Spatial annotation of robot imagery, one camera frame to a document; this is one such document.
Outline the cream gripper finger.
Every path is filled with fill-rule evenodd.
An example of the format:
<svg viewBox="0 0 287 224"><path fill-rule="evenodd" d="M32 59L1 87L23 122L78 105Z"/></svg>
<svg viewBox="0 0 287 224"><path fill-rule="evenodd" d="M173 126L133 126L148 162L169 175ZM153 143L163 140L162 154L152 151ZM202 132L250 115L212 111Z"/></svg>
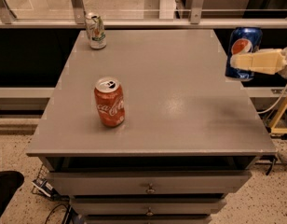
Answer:
<svg viewBox="0 0 287 224"><path fill-rule="evenodd" d="M287 66L287 49L261 49L254 53L236 54L230 65L246 71L274 75Z"/></svg>

